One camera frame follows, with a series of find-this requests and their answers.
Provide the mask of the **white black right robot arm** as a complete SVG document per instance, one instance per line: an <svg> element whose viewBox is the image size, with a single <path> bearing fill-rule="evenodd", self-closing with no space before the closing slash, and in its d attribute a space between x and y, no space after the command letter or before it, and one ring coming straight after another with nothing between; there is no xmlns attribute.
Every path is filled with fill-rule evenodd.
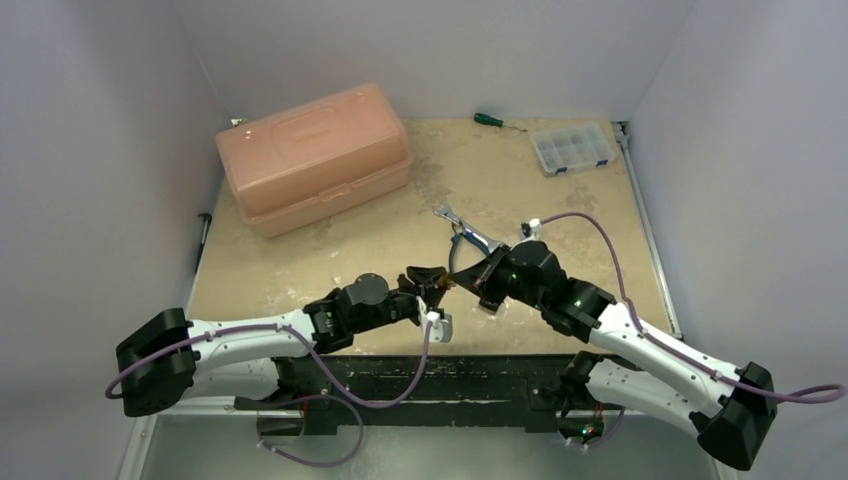
<svg viewBox="0 0 848 480"><path fill-rule="evenodd" d="M748 471L777 415L771 373L706 355L643 322L623 301L570 277L545 243L500 247L452 280L497 309L512 299L537 310L552 329L625 360L599 360L564 376L576 407L592 400L651 415L693 436L715 460Z"/></svg>

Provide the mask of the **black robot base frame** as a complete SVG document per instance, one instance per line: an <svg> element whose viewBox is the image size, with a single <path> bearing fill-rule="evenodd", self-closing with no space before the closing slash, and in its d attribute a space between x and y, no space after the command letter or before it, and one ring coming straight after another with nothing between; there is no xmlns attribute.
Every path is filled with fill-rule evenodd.
<svg viewBox="0 0 848 480"><path fill-rule="evenodd" d="M334 385L311 358L275 359L277 389L263 400L236 399L238 411L283 411L304 418L308 435L333 435L355 415L338 404L346 392L370 402L409 397L388 409L358 407L367 426L519 428L527 433L599 435L620 412L589 396L580 381L602 355L429 355L413 379L417 355L326 356Z"/></svg>

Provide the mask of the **brass padlock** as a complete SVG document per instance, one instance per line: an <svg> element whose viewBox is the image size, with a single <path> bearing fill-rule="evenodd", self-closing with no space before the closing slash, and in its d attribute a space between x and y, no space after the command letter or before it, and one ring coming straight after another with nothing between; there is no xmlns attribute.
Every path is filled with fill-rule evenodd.
<svg viewBox="0 0 848 480"><path fill-rule="evenodd" d="M454 286L454 282L449 274L445 274L436 280L435 286L440 290L449 290Z"/></svg>

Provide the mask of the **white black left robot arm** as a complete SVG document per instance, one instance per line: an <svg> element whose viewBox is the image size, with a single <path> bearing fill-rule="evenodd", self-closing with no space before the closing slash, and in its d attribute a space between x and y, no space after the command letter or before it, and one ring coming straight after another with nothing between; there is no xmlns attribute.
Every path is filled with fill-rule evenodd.
<svg viewBox="0 0 848 480"><path fill-rule="evenodd" d="M384 277L365 273L299 309L229 322L163 310L118 344L118 375L105 396L122 401L128 417L159 413L189 398L228 395L287 408L297 399L298 382L272 372L276 357L335 353L358 334L404 320L420 327L426 342L448 342L451 320L440 306L448 280L443 267L410 267L391 288Z"/></svg>

